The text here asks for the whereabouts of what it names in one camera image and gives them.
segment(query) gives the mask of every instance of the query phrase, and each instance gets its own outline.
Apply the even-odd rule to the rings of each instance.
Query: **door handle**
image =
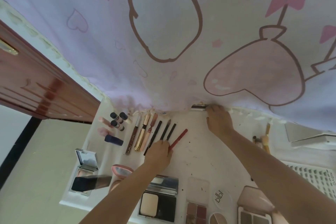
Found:
[[[1,39],[0,39],[0,49],[14,56],[19,55],[19,52],[17,50],[15,50],[13,47],[11,47],[9,44],[5,43]]]

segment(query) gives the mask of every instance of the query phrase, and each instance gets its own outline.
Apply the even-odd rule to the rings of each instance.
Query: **door panel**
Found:
[[[99,101],[0,21],[0,103],[45,118],[91,122]]]

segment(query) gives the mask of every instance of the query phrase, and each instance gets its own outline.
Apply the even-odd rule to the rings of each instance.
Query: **tiled floor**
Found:
[[[86,211],[60,205],[90,125],[44,120],[0,191],[1,224],[77,224]]]

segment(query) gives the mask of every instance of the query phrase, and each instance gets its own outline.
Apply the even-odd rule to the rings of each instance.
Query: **person's left arm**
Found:
[[[143,192],[154,177],[166,169],[173,151],[169,143],[158,141],[148,150],[145,162],[124,179],[79,224],[126,224]]]

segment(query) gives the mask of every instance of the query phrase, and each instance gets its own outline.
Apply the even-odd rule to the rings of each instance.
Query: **person's left hand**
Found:
[[[168,141],[159,140],[148,149],[144,164],[154,169],[157,174],[161,173],[170,164],[173,150],[168,152]]]

